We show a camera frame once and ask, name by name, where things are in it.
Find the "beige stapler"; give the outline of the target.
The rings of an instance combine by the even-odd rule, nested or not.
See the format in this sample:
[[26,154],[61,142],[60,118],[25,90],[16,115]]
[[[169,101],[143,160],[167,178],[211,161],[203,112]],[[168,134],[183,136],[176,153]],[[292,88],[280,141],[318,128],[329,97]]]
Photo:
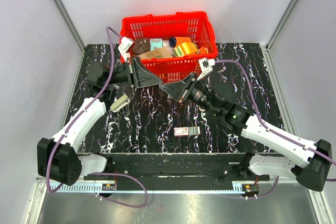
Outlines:
[[130,103],[130,98],[126,94],[124,94],[112,103],[112,105],[110,106],[110,110],[112,112],[118,112],[121,109],[123,109],[125,106],[127,106],[129,103]]

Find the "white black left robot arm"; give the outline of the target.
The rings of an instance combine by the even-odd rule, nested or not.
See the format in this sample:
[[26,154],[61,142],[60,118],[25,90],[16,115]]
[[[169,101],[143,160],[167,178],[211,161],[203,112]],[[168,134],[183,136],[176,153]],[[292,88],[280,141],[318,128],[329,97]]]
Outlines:
[[96,173],[101,179],[112,177],[114,168],[102,154],[78,156],[79,146],[95,123],[108,110],[117,111],[128,104],[128,97],[115,99],[115,83],[127,83],[135,88],[162,84],[162,79],[150,72],[139,57],[127,63],[106,67],[93,61],[86,68],[90,94],[68,123],[53,137],[42,138],[37,144],[38,174],[48,181],[68,186],[79,177]]

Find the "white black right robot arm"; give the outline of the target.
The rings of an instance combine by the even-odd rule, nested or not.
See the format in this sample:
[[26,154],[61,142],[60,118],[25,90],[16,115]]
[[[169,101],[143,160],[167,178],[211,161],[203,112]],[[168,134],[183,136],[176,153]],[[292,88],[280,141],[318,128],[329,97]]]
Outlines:
[[161,84],[160,89],[175,101],[188,100],[212,114],[227,133],[248,138],[280,154],[249,154],[239,166],[239,175],[250,180],[256,175],[274,175],[295,179],[307,189],[323,191],[331,167],[332,147],[323,139],[306,140],[260,119],[257,112],[236,103],[233,88],[224,83],[207,87],[191,73],[180,82]]

